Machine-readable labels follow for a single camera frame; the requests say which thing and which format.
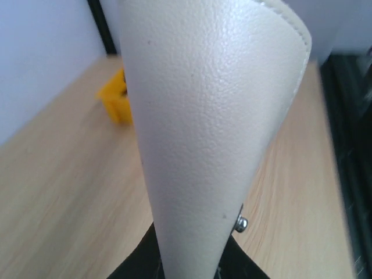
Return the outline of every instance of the white leather strap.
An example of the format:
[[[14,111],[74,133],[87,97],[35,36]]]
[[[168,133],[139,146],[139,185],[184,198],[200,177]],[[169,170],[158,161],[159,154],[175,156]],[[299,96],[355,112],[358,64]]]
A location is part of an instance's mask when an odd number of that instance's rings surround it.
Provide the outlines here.
[[[167,279],[213,278],[311,39],[275,0],[120,0],[121,51]]]

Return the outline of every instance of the black pole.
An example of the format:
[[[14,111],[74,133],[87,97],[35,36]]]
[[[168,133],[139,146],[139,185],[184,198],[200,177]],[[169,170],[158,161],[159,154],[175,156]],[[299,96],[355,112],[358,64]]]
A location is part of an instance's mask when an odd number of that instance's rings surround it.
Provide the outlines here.
[[[115,44],[112,40],[109,26],[105,19],[105,14],[103,13],[101,3],[99,0],[88,0],[89,8],[91,9],[95,24],[97,25],[99,35],[103,45],[105,46],[107,54],[117,54]]]

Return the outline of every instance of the wooden surface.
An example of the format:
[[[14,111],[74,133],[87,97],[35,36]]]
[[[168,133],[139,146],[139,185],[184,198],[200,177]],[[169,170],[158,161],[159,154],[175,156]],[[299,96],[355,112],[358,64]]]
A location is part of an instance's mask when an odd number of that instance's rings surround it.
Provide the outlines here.
[[[0,148],[0,278],[106,278],[152,222],[135,133],[95,93],[101,59]],[[235,235],[271,278],[353,278],[316,65],[267,151]]]

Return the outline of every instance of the yellow container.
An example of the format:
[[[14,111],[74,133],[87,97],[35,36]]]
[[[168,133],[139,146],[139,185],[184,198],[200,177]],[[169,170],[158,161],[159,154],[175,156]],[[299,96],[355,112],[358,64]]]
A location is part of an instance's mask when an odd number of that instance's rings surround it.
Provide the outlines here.
[[[101,99],[113,122],[133,124],[127,96],[124,69],[119,70],[115,76],[101,88],[97,97]]]

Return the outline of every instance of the black holder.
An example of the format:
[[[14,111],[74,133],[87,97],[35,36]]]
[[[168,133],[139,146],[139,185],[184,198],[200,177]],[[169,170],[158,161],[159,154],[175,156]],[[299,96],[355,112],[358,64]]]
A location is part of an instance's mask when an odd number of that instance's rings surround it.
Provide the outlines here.
[[[165,279],[152,224],[132,254],[108,279]],[[230,236],[214,279],[269,279]]]

